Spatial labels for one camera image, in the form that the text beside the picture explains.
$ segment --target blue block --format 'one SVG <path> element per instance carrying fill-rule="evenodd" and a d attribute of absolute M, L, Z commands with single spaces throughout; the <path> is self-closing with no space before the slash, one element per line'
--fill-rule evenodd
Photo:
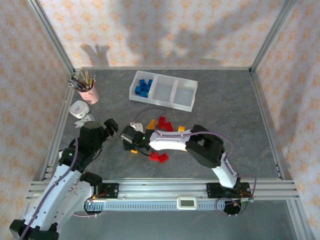
<path fill-rule="evenodd" d="M 144 97 L 144 98 L 148 97 L 148 95 L 147 95 L 147 93 L 145 91 L 141 91 L 140 95 L 141 95 L 141 97 Z"/>
<path fill-rule="evenodd" d="M 140 86 L 136 86 L 135 87 L 135 94 L 136 95 L 140 95 L 140 92 L 142 91 L 141 87 Z"/>
<path fill-rule="evenodd" d="M 145 91 L 147 89 L 148 85 L 146 83 L 140 84 L 140 88 Z"/>

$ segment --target wallpaper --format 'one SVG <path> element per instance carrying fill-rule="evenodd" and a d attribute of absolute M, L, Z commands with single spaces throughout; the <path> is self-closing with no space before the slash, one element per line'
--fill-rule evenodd
<path fill-rule="evenodd" d="M 40 0 L 75 68 L 248 68 L 285 0 Z"/>
<path fill-rule="evenodd" d="M 297 1 L 258 69 L 269 127 L 320 239 L 320 1 Z"/>
<path fill-rule="evenodd" d="M 57 124 L 68 73 L 28 1 L 0 1 L 0 239 L 20 218 Z"/>

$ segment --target pink cup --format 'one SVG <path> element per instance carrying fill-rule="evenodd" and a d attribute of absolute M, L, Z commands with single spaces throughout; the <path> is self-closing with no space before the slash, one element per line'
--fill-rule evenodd
<path fill-rule="evenodd" d="M 92 88 L 89 91 L 78 91 L 80 96 L 82 97 L 83 101 L 87 104 L 95 104 L 99 100 L 99 94 L 97 92 L 95 84 L 93 84 Z"/>

